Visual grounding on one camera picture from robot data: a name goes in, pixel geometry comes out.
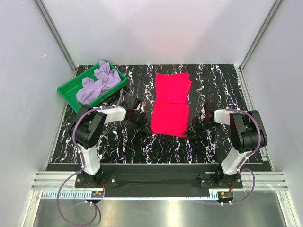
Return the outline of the red t shirt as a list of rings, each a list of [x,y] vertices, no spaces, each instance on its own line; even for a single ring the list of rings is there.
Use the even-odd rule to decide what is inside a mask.
[[[191,84],[187,72],[156,74],[156,99],[151,117],[151,130],[154,134],[186,137]]]

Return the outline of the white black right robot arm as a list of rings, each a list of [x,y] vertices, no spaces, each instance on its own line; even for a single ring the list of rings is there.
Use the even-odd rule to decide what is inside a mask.
[[[187,139],[201,139],[206,130],[219,125],[230,127],[232,148],[209,179],[200,179],[209,186],[226,188],[240,178],[244,163],[267,145],[268,138],[257,110],[220,109],[213,102],[204,103],[183,135]]]

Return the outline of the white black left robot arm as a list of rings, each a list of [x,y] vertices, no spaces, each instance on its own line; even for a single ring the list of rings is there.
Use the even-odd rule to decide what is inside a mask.
[[[128,97],[119,104],[107,107],[92,107],[84,104],[76,114],[70,126],[69,134],[80,149],[81,169],[77,171],[77,182],[90,187],[105,183],[101,164],[97,156],[97,143],[105,124],[112,122],[130,122],[135,130],[151,134],[145,103],[138,98]]]

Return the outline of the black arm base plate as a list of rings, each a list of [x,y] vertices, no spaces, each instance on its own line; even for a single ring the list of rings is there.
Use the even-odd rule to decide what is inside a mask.
[[[218,164],[102,164],[95,175],[77,174],[75,186],[105,189],[108,198],[202,197],[209,189],[242,188],[241,177],[224,183],[216,176]]]

